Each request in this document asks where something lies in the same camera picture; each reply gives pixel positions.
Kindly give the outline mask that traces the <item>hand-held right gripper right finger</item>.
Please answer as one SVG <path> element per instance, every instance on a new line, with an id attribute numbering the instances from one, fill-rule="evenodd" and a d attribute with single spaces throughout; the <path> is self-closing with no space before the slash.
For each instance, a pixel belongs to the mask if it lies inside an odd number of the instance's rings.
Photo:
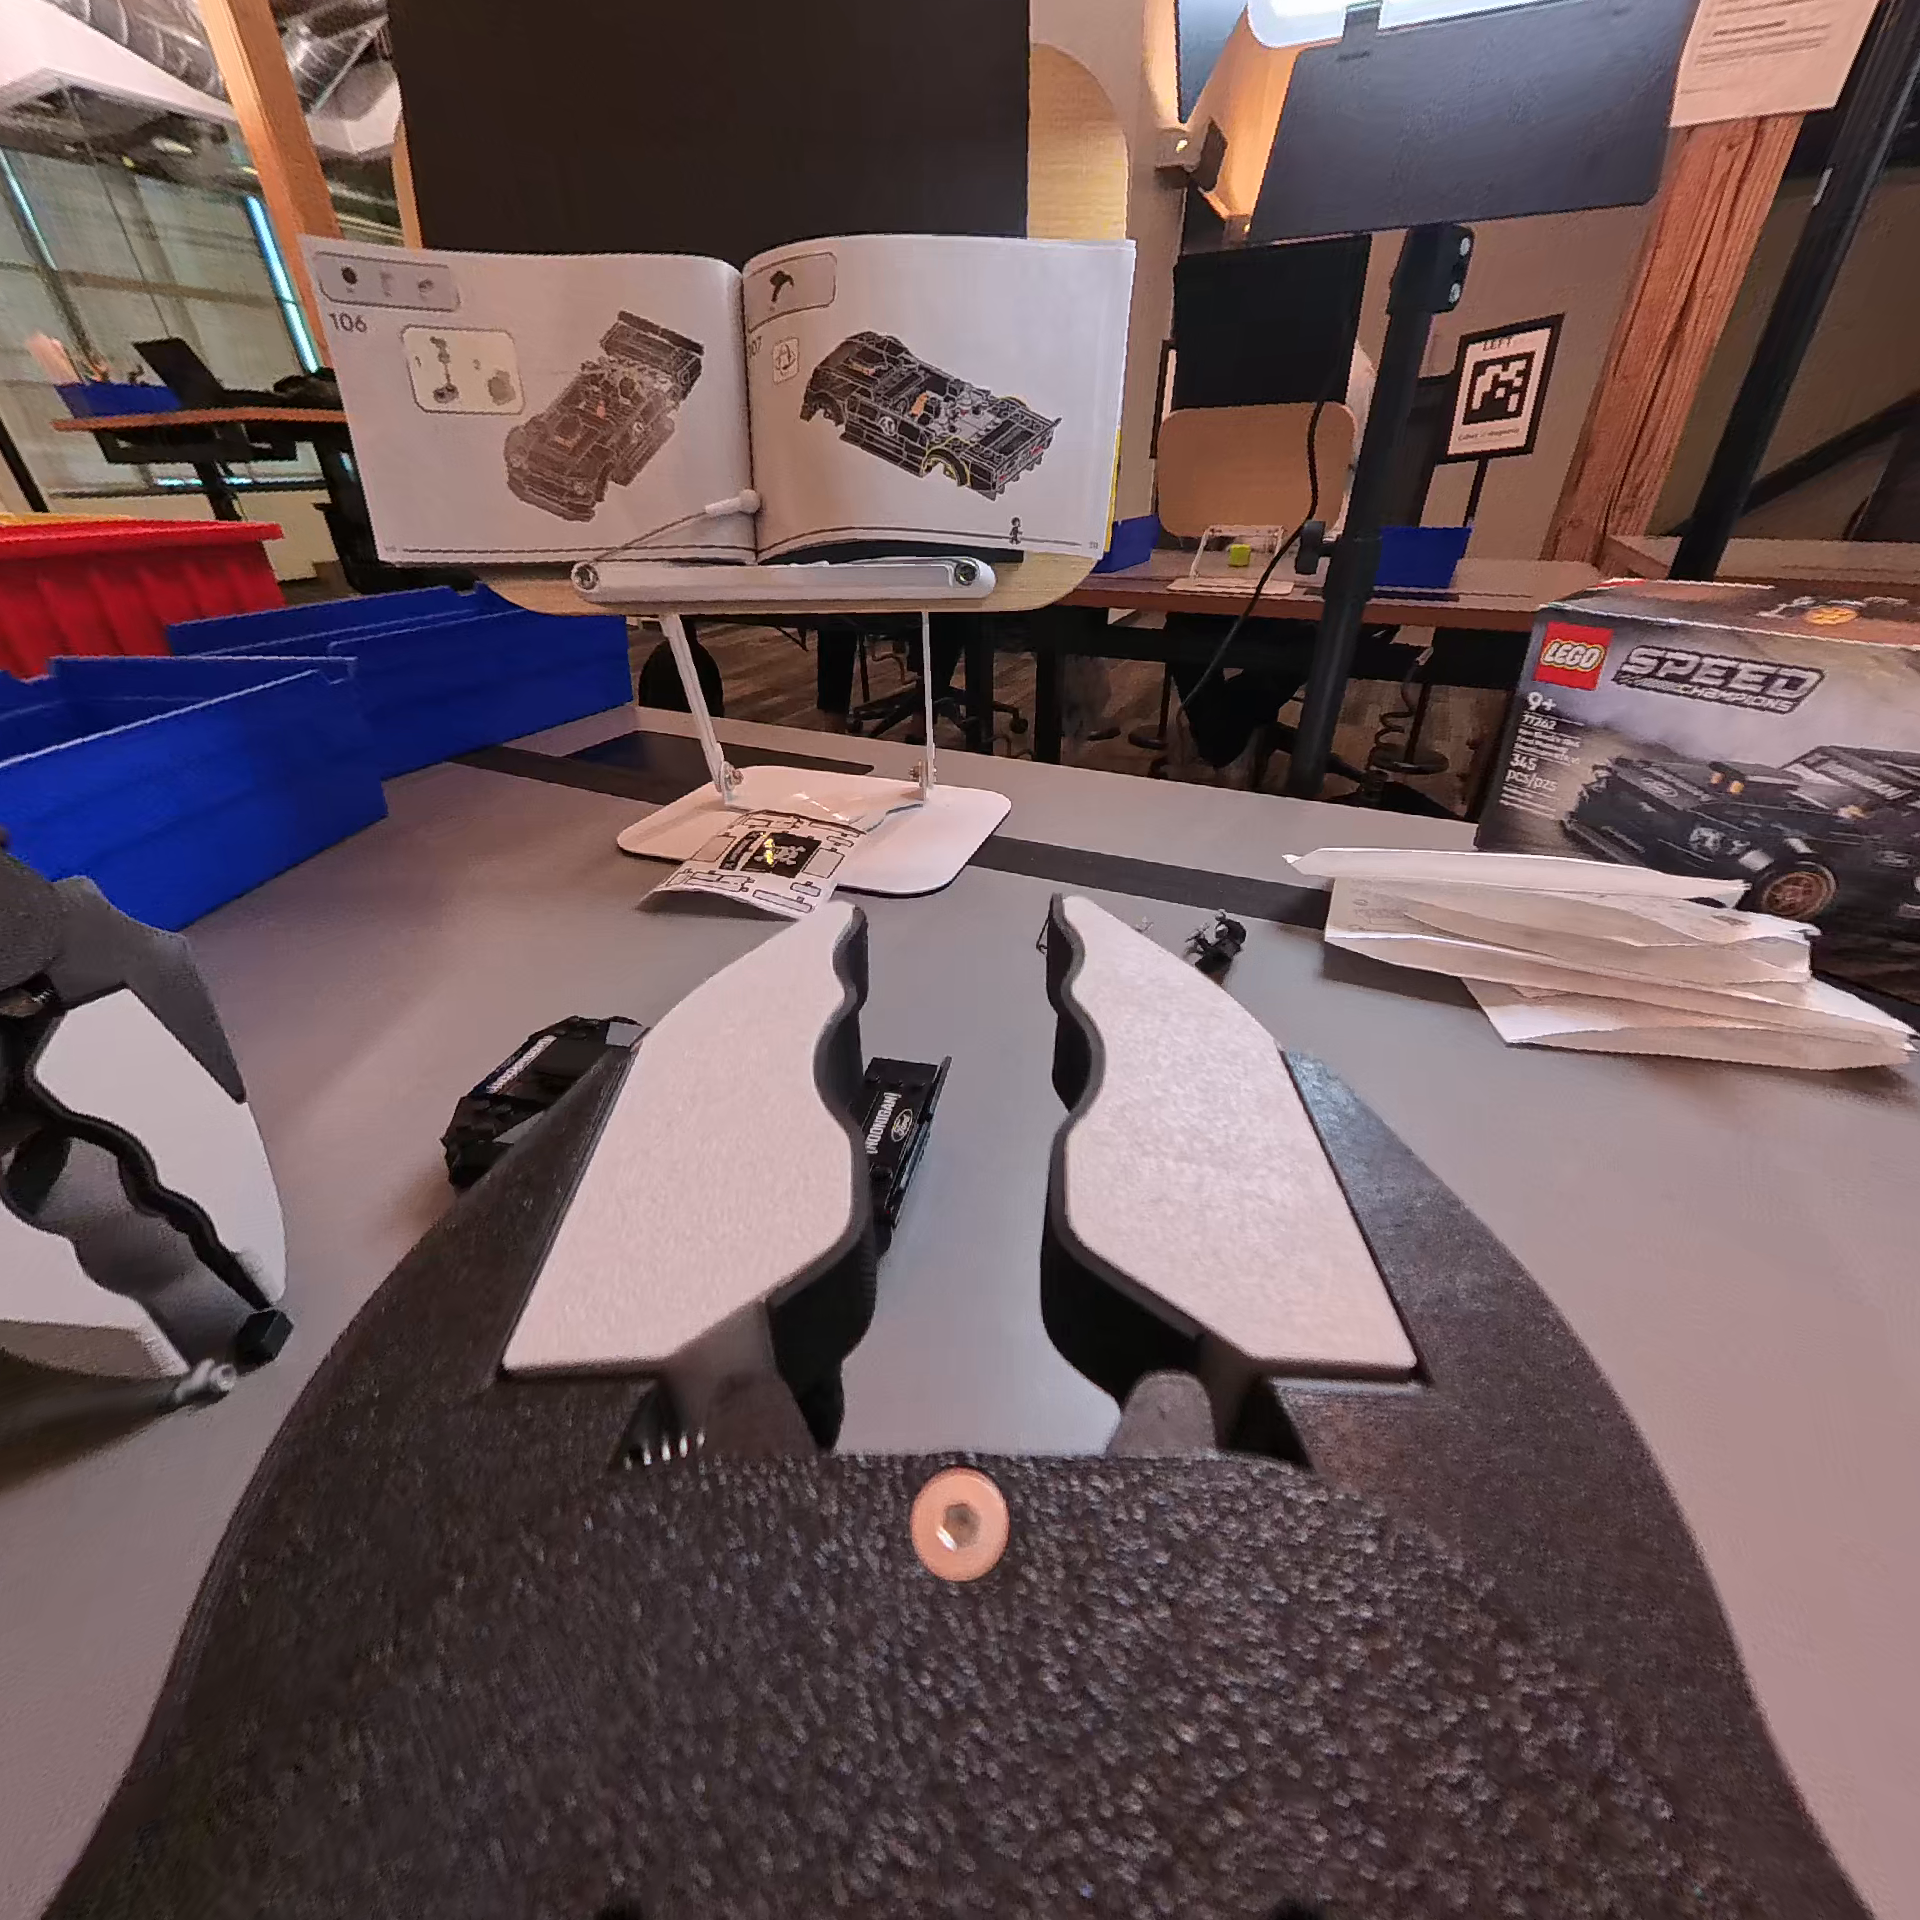
<path id="1" fill-rule="evenodd" d="M 1043 1277 L 1097 1282 L 1241 1372 L 1409 1380 L 1417 1349 L 1284 1047 L 1092 898 L 1044 914 L 1064 1108 Z"/>

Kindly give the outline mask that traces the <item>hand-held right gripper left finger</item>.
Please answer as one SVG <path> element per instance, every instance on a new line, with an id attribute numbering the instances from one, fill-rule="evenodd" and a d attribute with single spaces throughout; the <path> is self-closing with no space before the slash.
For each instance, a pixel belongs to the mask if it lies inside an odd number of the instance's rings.
<path id="1" fill-rule="evenodd" d="M 852 901 L 768 932 L 638 1043 L 504 1349 L 513 1378 L 721 1375 L 772 1308 L 871 1277 Z"/>

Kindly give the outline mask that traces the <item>black lego car model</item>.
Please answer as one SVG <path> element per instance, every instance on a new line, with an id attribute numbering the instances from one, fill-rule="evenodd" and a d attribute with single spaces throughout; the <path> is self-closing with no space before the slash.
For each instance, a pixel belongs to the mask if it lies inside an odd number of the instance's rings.
<path id="1" fill-rule="evenodd" d="M 454 1189 L 471 1189 L 548 1113 L 592 1067 L 620 1058 L 646 1034 L 634 1018 L 561 1018 L 532 1031 L 513 1058 L 476 1079 L 445 1126 L 445 1165 Z M 862 1126 L 876 1246 L 887 1252 L 903 1196 L 925 1156 L 952 1058 L 902 1062 L 876 1054 L 856 1108 Z"/>

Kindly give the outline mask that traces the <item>white metal stand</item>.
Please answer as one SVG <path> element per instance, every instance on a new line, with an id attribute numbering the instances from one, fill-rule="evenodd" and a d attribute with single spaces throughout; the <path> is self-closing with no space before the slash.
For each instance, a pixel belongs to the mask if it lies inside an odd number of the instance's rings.
<path id="1" fill-rule="evenodd" d="M 918 609 L 921 659 L 930 662 L 930 609 L 936 603 L 969 603 L 996 586 L 996 563 L 973 554 L 903 554 L 856 561 L 773 561 L 773 563 L 706 563 L 640 559 L 638 541 L 606 548 L 571 563 L 571 586 L 595 603 L 638 603 L 658 616 L 670 657 L 695 721 L 695 739 L 707 766 L 699 787 L 701 803 L 721 814 L 800 814 L 849 828 L 876 826 L 895 814 L 921 809 L 936 790 L 936 751 L 928 742 L 918 769 L 907 781 L 830 781 L 803 787 L 803 775 L 741 775 L 721 751 L 716 717 L 699 684 L 687 612 L 706 609 Z"/>

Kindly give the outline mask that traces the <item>lego instruction booklet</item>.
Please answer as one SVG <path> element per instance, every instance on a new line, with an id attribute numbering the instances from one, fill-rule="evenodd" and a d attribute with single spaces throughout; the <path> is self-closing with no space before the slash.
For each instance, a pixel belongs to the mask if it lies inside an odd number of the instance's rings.
<path id="1" fill-rule="evenodd" d="M 1126 237 L 302 250 L 391 563 L 1108 548 Z"/>

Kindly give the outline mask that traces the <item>lego set box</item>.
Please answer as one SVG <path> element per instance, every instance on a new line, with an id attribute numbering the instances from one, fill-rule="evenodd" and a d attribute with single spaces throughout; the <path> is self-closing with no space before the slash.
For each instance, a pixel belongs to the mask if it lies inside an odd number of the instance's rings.
<path id="1" fill-rule="evenodd" d="M 1918 1004 L 1918 603 L 1609 580 L 1538 609 L 1479 853 L 1736 881 L 1812 968 Z"/>

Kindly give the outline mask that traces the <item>white sticker sheet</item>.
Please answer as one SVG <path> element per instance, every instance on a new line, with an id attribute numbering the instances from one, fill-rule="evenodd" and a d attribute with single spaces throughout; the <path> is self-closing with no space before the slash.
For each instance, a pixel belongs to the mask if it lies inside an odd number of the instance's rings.
<path id="1" fill-rule="evenodd" d="M 726 907 L 807 922 L 830 903 L 846 861 L 868 841 L 862 822 L 789 809 L 731 814 L 646 898 L 657 912 Z"/>

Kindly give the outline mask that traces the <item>red plastic bin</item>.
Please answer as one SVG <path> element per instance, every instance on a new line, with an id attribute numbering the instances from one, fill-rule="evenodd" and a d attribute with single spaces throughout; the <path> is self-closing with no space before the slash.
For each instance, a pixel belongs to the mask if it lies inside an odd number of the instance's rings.
<path id="1" fill-rule="evenodd" d="M 250 518 L 3 518 L 3 672 L 36 678 L 66 657 L 164 657 L 184 620 L 284 603 Z"/>

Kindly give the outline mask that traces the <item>white paper bags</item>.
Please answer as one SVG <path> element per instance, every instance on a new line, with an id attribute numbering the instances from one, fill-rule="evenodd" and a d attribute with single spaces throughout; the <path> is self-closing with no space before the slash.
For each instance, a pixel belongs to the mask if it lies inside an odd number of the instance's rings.
<path id="1" fill-rule="evenodd" d="M 1517 853 L 1329 845 L 1326 944 L 1458 978 L 1506 1043 L 1759 1063 L 1902 1067 L 1918 1031 L 1812 968 L 1816 926 L 1736 877 Z"/>

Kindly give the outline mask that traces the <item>wooden work table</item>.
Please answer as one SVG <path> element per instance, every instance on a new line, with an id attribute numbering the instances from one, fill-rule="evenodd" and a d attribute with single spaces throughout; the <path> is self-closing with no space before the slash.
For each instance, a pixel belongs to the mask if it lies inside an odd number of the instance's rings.
<path id="1" fill-rule="evenodd" d="M 1153 551 L 1146 561 L 1124 572 L 1092 572 L 1075 590 L 1068 590 L 1068 596 L 1044 609 L 1195 609 L 1201 616 L 1230 616 L 1249 596 L 1258 580 L 1261 563 L 1227 569 L 1217 578 L 1192 580 L 1184 551 Z M 1540 606 L 1562 603 L 1598 580 L 1599 572 L 1585 561 L 1463 559 L 1453 572 L 1453 584 L 1432 594 L 1377 584 L 1361 606 L 1361 623 L 1527 634 Z M 1253 612 L 1274 620 L 1320 620 L 1322 572 L 1299 574 L 1292 561 L 1284 559 L 1268 578 Z"/>
<path id="2" fill-rule="evenodd" d="M 1609 534 L 1598 569 L 1612 578 L 1671 574 L 1679 534 Z M 1831 594 L 1918 596 L 1918 541 L 1730 540 L 1714 580 L 1803 584 Z"/>

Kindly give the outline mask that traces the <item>light wooden chair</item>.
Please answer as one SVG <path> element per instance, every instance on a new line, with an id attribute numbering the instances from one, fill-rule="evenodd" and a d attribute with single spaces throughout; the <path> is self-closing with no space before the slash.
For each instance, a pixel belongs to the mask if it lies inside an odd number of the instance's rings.
<path id="1" fill-rule="evenodd" d="M 1158 422 L 1158 526 L 1171 540 L 1212 526 L 1289 533 L 1302 518 L 1336 533 L 1356 450 L 1358 423 L 1342 402 L 1171 408 Z"/>

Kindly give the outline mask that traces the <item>black white marker tag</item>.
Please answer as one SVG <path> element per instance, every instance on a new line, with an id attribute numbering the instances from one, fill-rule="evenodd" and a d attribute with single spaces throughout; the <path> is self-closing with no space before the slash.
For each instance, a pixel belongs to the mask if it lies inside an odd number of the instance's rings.
<path id="1" fill-rule="evenodd" d="M 1563 313 L 1463 334 L 1439 464 L 1514 459 L 1536 450 Z"/>

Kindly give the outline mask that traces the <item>black computer monitor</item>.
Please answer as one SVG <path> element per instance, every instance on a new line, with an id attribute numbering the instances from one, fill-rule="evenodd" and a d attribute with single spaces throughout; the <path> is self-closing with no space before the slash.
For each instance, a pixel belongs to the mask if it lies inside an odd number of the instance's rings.
<path id="1" fill-rule="evenodd" d="M 1367 234 L 1190 250 L 1171 268 L 1171 408 L 1342 402 Z"/>

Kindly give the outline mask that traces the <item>black flag board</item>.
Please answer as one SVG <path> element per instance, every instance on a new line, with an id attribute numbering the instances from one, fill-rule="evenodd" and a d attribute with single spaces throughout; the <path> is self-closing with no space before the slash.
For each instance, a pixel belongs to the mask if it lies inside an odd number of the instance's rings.
<path id="1" fill-rule="evenodd" d="M 1026 234 L 1026 4 L 390 4 L 422 242 Z"/>

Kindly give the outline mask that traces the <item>studio light panel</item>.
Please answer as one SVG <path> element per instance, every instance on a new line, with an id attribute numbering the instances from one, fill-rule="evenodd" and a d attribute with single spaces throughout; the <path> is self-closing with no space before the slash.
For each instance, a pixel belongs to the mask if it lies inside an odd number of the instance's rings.
<path id="1" fill-rule="evenodd" d="M 1170 132 L 1243 246 L 1643 204 L 1691 4 L 1243 4 Z"/>

